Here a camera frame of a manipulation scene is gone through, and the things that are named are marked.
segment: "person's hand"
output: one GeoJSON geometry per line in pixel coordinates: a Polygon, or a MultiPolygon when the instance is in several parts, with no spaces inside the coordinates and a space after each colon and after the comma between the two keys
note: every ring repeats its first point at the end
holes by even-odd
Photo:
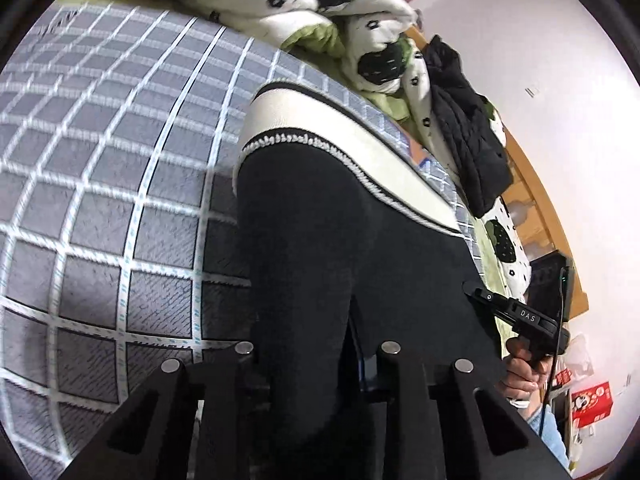
{"type": "Polygon", "coordinates": [[[496,387],[508,399],[529,399],[547,382],[552,358],[542,359],[533,369],[527,362],[531,359],[531,352],[522,340],[512,337],[505,346],[510,354],[504,358],[507,375],[496,387]]]}

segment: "cable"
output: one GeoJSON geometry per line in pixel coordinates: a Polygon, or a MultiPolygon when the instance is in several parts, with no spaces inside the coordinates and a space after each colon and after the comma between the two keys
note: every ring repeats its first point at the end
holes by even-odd
{"type": "Polygon", "coordinates": [[[540,413],[540,428],[538,430],[538,435],[540,436],[540,438],[542,438],[542,431],[544,429],[545,423],[546,405],[549,402],[549,395],[551,394],[551,387],[554,382],[556,364],[558,363],[558,352],[560,351],[560,332],[562,328],[562,320],[564,319],[564,291],[562,290],[562,283],[567,270],[567,267],[563,267],[562,269],[560,269],[560,313],[557,320],[558,325],[556,326],[556,351],[554,352],[554,358],[551,363],[549,378],[546,382],[545,398],[542,401],[542,412],[540,413]]]}

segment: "metal screw head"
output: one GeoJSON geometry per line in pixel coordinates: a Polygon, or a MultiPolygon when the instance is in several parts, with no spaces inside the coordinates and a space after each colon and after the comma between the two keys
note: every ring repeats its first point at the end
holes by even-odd
{"type": "Polygon", "coordinates": [[[241,341],[236,344],[236,353],[240,355],[249,355],[254,351],[254,344],[250,341],[241,341]]]}
{"type": "Polygon", "coordinates": [[[397,354],[400,351],[400,345],[395,341],[385,341],[380,348],[385,354],[397,354]]]}
{"type": "Polygon", "coordinates": [[[469,374],[474,369],[474,364],[469,359],[458,359],[454,366],[457,371],[462,372],[463,374],[469,374]]]}
{"type": "Polygon", "coordinates": [[[167,359],[166,361],[164,361],[164,362],[160,365],[160,369],[161,369],[165,374],[172,374],[172,373],[174,373],[178,368],[180,368],[180,361],[178,361],[178,359],[167,359]]]}

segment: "black clothing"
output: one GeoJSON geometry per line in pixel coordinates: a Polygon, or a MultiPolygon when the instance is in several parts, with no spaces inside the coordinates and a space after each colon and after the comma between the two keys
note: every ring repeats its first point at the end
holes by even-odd
{"type": "Polygon", "coordinates": [[[491,130],[481,97],[462,73],[458,53],[439,36],[422,53],[432,113],[458,168],[469,211],[480,218],[513,183],[506,152],[491,130]]]}
{"type": "Polygon", "coordinates": [[[339,373],[350,316],[365,357],[394,340],[437,363],[467,357],[499,380],[494,318],[462,291],[479,279],[462,238],[385,205],[312,146],[258,149],[241,163],[237,184],[258,315],[253,339],[271,381],[287,478],[363,478],[372,423],[342,394],[339,373]]]}

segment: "gray grid mat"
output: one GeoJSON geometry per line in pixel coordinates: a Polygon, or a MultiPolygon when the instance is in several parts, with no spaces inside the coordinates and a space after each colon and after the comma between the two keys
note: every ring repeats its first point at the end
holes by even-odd
{"type": "MultiPolygon", "coordinates": [[[[0,418],[34,478],[56,478],[164,359],[248,336],[230,177],[244,110],[274,78],[323,90],[408,155],[360,96],[180,14],[52,8],[0,73],[0,418]]],[[[450,180],[422,171],[480,266],[450,180]]]]}

